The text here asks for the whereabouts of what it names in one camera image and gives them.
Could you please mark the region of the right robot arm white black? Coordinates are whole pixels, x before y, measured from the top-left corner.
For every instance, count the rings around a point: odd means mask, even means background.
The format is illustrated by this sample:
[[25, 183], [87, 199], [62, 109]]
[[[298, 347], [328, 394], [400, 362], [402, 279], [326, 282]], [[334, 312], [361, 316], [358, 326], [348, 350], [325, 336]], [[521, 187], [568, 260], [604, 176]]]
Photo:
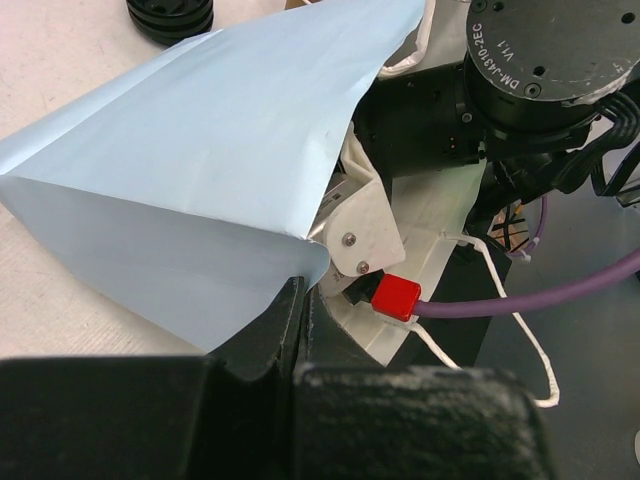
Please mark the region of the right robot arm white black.
[[473, 213], [590, 183], [619, 194], [639, 163], [635, 1], [474, 1], [462, 61], [376, 81], [355, 135], [385, 184], [486, 161]]

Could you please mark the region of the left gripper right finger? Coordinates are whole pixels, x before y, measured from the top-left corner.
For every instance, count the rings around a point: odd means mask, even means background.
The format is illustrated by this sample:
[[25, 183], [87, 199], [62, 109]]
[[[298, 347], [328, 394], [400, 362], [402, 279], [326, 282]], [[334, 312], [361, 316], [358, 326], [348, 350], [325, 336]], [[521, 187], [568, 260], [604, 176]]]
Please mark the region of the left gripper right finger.
[[511, 375], [410, 365], [385, 369], [305, 303], [293, 376], [295, 479], [551, 479], [546, 426]]

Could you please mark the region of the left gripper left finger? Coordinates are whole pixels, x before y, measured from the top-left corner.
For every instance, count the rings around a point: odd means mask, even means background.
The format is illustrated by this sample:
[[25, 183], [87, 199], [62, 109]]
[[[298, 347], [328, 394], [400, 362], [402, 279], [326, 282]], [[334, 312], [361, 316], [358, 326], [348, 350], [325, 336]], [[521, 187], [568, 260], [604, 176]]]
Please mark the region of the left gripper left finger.
[[305, 283], [200, 356], [1, 364], [5, 479], [284, 479]]

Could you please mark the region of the light blue paper bag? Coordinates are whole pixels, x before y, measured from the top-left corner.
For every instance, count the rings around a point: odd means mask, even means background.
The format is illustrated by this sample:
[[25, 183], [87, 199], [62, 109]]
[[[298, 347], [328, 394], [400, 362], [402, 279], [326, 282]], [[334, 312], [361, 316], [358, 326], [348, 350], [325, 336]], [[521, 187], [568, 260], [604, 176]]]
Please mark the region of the light blue paper bag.
[[[325, 1], [186, 40], [1, 141], [1, 354], [211, 351], [285, 281], [357, 102], [424, 56], [432, 1]], [[406, 258], [433, 298], [481, 168], [402, 185]]]

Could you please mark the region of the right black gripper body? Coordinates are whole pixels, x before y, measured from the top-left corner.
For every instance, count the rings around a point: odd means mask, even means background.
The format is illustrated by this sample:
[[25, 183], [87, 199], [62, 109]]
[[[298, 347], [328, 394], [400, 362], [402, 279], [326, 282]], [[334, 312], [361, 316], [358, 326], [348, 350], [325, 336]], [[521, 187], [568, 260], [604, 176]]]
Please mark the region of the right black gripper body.
[[353, 123], [384, 180], [484, 158], [484, 128], [468, 102], [461, 62], [375, 81]]

